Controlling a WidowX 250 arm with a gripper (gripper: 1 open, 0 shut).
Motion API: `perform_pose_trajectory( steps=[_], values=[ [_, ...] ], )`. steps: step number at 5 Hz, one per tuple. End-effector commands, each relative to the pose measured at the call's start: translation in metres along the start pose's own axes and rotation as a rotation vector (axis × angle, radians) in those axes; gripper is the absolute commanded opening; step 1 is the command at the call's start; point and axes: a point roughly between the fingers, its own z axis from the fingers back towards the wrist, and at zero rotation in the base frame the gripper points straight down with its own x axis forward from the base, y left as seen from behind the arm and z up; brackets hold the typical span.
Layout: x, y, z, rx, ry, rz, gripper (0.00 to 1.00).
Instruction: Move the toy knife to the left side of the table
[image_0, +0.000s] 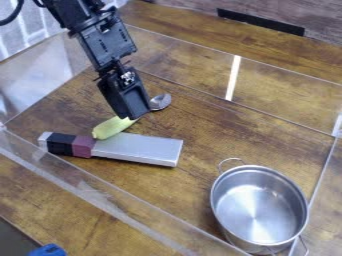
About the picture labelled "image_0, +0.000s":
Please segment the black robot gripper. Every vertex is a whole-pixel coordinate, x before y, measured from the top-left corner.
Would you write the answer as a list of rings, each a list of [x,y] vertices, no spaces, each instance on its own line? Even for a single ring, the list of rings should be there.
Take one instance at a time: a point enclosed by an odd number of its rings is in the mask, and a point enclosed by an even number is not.
[[[116,115],[135,120],[149,112],[149,98],[133,68],[120,60],[137,51],[123,21],[116,15],[76,17],[69,22],[75,37],[100,75],[97,88]]]

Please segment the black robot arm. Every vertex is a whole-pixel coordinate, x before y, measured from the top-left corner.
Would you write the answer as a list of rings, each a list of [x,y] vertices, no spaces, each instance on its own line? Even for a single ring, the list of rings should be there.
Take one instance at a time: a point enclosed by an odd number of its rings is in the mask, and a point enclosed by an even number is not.
[[[147,114],[149,97],[133,67],[121,59],[137,51],[115,6],[101,0],[41,0],[60,26],[76,38],[99,74],[97,88],[120,118]]]

